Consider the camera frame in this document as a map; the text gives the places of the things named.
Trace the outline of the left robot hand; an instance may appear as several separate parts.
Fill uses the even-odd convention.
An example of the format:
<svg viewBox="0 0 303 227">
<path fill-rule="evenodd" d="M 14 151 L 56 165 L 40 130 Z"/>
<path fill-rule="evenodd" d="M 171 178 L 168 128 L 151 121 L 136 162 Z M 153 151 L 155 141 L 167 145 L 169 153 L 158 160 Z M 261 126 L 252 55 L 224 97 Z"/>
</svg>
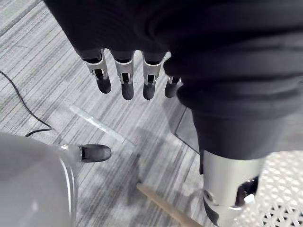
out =
<svg viewBox="0 0 303 227">
<path fill-rule="evenodd" d="M 192 111 L 209 219 L 228 227 L 255 194 L 265 157 L 303 104 L 300 0 L 47 0 L 90 65 L 111 51 L 125 73 L 135 50 L 181 80 Z"/>
</svg>

